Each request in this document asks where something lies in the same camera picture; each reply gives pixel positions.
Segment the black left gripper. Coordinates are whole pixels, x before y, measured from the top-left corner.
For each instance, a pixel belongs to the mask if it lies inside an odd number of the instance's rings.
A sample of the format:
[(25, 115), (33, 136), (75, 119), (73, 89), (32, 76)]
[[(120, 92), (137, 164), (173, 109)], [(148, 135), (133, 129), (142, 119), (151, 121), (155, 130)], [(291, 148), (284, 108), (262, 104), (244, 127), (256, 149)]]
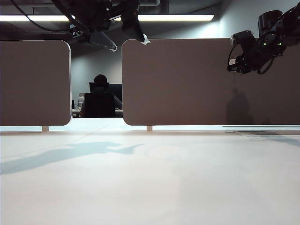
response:
[(150, 43), (139, 24), (138, 0), (81, 0), (79, 3), (81, 11), (77, 13), (77, 20), (89, 30), (97, 31), (91, 34), (89, 44), (117, 51), (116, 44), (104, 32), (98, 32), (109, 30), (111, 21), (115, 18), (121, 19), (122, 31), (131, 39), (144, 45)]

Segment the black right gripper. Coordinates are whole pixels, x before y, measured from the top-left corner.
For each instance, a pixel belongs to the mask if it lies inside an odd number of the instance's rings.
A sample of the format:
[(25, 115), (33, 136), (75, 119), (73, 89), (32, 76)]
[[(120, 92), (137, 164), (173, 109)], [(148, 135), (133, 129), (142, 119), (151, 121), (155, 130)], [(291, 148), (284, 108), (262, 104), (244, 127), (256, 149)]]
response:
[(273, 64), (276, 57), (282, 56), (286, 46), (278, 41), (275, 33), (263, 35), (256, 39), (252, 34), (247, 34), (247, 38), (241, 41), (243, 54), (241, 55), (241, 65), (238, 62), (227, 64), (229, 72), (241, 72), (242, 74), (251, 71), (266, 73)]

